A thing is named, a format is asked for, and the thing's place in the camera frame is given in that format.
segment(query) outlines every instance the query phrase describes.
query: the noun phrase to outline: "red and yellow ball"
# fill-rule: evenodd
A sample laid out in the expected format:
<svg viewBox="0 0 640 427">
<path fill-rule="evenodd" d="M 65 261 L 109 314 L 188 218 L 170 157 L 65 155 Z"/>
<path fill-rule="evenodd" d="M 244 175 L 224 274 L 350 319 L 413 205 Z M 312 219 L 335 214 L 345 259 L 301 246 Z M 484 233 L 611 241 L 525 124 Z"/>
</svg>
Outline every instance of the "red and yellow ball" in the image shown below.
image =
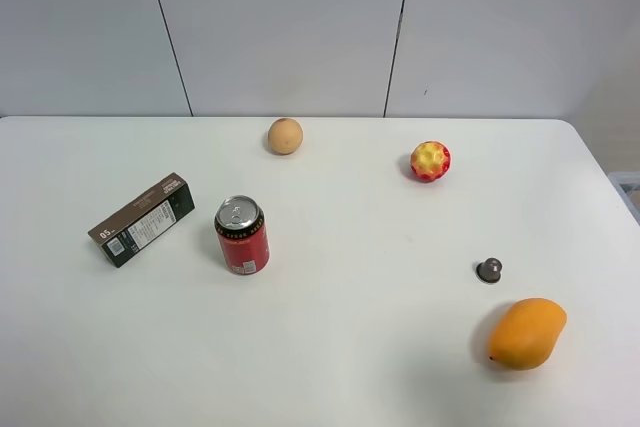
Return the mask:
<svg viewBox="0 0 640 427">
<path fill-rule="evenodd" d="M 451 166 L 451 154 L 440 142 L 430 140 L 420 144 L 411 154 L 411 170 L 425 182 L 438 180 Z"/>
</svg>

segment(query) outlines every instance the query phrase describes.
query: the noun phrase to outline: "white table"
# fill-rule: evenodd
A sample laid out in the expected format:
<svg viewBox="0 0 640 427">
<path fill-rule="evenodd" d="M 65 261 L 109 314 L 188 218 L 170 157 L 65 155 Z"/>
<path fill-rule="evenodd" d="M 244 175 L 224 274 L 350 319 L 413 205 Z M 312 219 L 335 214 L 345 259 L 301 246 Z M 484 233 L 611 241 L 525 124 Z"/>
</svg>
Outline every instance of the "white table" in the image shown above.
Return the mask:
<svg viewBox="0 0 640 427">
<path fill-rule="evenodd" d="M 640 228 L 560 121 L 0 122 L 0 425 L 637 426 Z M 450 172 L 415 182 L 421 141 Z M 166 174 L 196 210 L 121 269 L 86 232 Z M 264 208 L 272 257 L 222 264 L 212 217 Z M 504 264 L 496 285 L 472 266 Z M 568 324 L 528 373 L 489 369 L 508 302 Z"/>
</svg>

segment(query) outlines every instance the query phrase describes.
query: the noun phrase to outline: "white wall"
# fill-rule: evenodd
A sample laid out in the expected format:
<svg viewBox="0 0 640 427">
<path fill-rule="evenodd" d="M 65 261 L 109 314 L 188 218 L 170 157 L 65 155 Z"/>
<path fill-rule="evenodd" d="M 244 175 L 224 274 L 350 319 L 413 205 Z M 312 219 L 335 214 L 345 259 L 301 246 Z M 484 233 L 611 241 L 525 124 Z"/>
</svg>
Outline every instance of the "white wall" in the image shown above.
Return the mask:
<svg viewBox="0 0 640 427">
<path fill-rule="evenodd" d="M 640 19 L 569 120 L 605 171 L 640 171 Z"/>
<path fill-rule="evenodd" d="M 0 115 L 189 115 L 157 0 L 0 0 Z"/>
<path fill-rule="evenodd" d="M 161 0 L 196 115 L 381 117 L 402 0 Z"/>
<path fill-rule="evenodd" d="M 406 0 L 391 116 L 562 117 L 640 0 Z"/>
</svg>

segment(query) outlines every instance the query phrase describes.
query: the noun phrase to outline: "red can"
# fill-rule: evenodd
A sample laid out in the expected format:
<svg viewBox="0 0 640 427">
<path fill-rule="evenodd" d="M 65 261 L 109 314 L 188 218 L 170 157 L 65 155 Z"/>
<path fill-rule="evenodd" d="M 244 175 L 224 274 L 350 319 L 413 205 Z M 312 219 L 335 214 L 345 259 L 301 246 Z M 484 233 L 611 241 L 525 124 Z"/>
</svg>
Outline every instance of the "red can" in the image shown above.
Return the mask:
<svg viewBox="0 0 640 427">
<path fill-rule="evenodd" d="M 225 200 L 214 222 L 227 267 L 236 274 L 260 272 L 269 261 L 264 212 L 249 197 Z"/>
</svg>

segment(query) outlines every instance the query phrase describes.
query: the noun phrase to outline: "round fruit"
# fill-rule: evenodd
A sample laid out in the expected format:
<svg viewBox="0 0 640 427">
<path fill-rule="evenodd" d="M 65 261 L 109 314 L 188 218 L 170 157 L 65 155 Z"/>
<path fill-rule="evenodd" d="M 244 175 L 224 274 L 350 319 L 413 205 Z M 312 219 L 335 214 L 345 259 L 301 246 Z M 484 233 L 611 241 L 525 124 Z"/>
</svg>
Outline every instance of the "round fruit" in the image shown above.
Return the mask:
<svg viewBox="0 0 640 427">
<path fill-rule="evenodd" d="M 426 182 L 438 180 L 447 173 L 450 166 L 449 149 L 440 142 L 423 142 L 411 154 L 411 170 Z"/>
<path fill-rule="evenodd" d="M 549 358 L 566 323 L 567 313 L 551 300 L 516 302 L 491 334 L 489 358 L 509 369 L 535 369 Z"/>
<path fill-rule="evenodd" d="M 302 143 L 302 127 L 293 119 L 278 119 L 269 129 L 269 146 L 282 155 L 295 152 Z"/>
</svg>

